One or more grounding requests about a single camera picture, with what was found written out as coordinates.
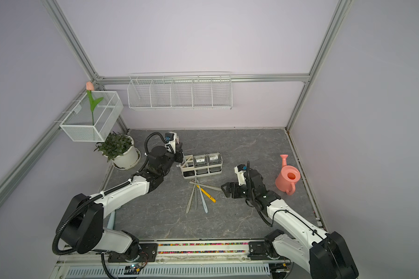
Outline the yellow toothbrush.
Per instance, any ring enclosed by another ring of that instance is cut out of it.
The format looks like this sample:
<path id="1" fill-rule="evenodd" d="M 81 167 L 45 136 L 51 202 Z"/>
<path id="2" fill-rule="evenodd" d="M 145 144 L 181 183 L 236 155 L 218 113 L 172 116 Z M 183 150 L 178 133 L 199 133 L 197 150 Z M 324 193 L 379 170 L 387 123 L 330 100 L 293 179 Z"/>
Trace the yellow toothbrush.
<path id="1" fill-rule="evenodd" d="M 202 187 L 197 185 L 197 188 L 199 188 L 199 190 L 203 193 L 203 195 L 208 197 L 213 203 L 216 203 L 216 199 L 213 196 L 211 196 L 207 191 L 205 191 Z"/>

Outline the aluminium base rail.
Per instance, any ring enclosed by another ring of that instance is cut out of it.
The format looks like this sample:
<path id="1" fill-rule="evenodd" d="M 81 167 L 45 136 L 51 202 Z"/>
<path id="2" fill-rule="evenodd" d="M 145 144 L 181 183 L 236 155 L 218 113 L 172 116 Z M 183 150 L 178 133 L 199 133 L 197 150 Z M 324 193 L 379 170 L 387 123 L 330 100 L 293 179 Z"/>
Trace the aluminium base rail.
<path id="1" fill-rule="evenodd" d="M 309 249 L 286 234 L 264 239 L 143 241 L 138 259 L 115 252 L 60 256 L 52 279 L 287 279 L 302 269 L 312 279 L 356 279 L 358 269 L 332 237 Z"/>

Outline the beige toothbrush holder tray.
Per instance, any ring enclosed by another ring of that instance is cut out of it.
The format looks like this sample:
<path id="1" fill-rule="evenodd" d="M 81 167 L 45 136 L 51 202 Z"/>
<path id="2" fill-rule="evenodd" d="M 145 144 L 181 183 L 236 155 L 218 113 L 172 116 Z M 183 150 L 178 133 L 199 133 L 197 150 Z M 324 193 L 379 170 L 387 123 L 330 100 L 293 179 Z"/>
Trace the beige toothbrush holder tray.
<path id="1" fill-rule="evenodd" d="M 180 168 L 183 178 L 188 180 L 221 174 L 223 171 L 222 155 L 218 152 L 193 155 L 193 167 L 182 168 L 181 164 L 179 164 L 178 167 Z"/>

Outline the teal hand shovel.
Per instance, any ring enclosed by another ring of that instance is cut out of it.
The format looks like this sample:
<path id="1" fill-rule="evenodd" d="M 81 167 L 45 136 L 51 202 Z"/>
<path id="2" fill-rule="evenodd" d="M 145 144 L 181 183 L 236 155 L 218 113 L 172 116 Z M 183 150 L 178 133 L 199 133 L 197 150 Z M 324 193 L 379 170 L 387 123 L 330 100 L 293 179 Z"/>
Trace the teal hand shovel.
<path id="1" fill-rule="evenodd" d="M 115 227 L 115 217 L 116 217 L 116 211 L 112 211 L 109 215 L 108 223 L 107 223 L 107 229 L 113 230 Z"/>

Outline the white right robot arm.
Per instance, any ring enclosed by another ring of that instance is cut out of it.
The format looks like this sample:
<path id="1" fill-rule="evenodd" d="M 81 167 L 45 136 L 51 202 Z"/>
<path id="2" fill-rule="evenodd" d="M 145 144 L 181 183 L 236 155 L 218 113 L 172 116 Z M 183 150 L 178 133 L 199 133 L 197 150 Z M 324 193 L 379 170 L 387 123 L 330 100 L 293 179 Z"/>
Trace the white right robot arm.
<path id="1" fill-rule="evenodd" d="M 273 258 L 283 256 L 310 273 L 313 279 L 356 279 L 358 268 L 345 239 L 328 233 L 293 210 L 276 192 L 268 190 L 258 171 L 246 165 L 235 167 L 237 181 L 221 186 L 227 198 L 242 198 L 270 227 L 283 231 L 269 234 Z"/>

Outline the pink watering can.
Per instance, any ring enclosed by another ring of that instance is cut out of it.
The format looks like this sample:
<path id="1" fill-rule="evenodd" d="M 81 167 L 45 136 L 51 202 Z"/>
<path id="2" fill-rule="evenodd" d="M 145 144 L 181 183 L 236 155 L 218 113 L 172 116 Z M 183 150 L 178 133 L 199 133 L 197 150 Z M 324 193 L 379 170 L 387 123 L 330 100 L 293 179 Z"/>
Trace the pink watering can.
<path id="1" fill-rule="evenodd" d="M 287 195 L 293 195 L 296 192 L 296 184 L 301 179 L 301 174 L 297 168 L 287 164 L 288 155 L 280 155 L 280 157 L 282 164 L 275 185 Z"/>

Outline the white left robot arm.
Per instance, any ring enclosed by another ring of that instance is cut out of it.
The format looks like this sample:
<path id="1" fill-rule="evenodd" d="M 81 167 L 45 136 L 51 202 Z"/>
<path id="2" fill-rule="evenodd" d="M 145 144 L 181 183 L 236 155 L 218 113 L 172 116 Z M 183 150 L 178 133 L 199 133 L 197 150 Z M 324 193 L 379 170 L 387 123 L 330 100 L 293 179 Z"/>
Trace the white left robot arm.
<path id="1" fill-rule="evenodd" d="M 141 252 L 138 238 L 125 231 L 107 229 L 104 219 L 131 200 L 154 191 L 172 165 L 183 161 L 182 146 L 178 144 L 174 151 L 156 146 L 148 152 L 145 168 L 127 182 L 92 196 L 74 196 L 55 231 L 53 253 L 110 251 L 121 254 L 126 260 L 136 260 Z"/>

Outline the artificial pink tulip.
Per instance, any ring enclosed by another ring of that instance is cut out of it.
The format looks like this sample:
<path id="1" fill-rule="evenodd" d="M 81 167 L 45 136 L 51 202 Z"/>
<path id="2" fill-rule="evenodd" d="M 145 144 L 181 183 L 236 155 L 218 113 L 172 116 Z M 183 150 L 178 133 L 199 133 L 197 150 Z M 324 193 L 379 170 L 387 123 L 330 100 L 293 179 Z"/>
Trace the artificial pink tulip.
<path id="1" fill-rule="evenodd" d="M 88 81 L 86 83 L 86 94 L 89 100 L 89 104 L 90 104 L 90 111 L 91 111 L 91 119 L 92 119 L 92 125 L 95 125 L 95 120 L 94 120 L 94 110 L 97 107 L 97 105 L 100 104 L 101 101 L 103 101 L 103 97 L 99 97 L 97 99 L 95 99 L 93 97 L 92 92 L 94 91 L 94 85 L 91 81 Z"/>

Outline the grey toothbrush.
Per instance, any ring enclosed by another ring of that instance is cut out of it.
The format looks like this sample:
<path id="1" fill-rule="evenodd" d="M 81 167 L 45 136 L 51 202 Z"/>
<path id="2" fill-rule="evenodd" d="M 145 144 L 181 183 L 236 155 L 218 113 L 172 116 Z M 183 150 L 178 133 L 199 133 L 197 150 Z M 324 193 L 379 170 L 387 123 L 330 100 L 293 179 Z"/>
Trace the grey toothbrush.
<path id="1" fill-rule="evenodd" d="M 198 196 L 197 196 L 197 186 L 194 186 L 194 209 L 198 209 Z"/>

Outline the potted green plant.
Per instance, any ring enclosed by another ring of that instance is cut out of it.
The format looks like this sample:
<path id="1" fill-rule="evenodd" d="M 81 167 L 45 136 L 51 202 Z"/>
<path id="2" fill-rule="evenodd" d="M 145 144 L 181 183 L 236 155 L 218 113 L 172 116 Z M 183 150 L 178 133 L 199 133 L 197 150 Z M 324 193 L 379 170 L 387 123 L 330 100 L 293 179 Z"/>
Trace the potted green plant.
<path id="1" fill-rule="evenodd" d="M 107 158 L 107 162 L 111 162 L 117 169 L 131 169 L 141 159 L 133 138 L 116 132 L 111 132 L 104 142 L 96 143 L 95 151 L 101 152 Z"/>

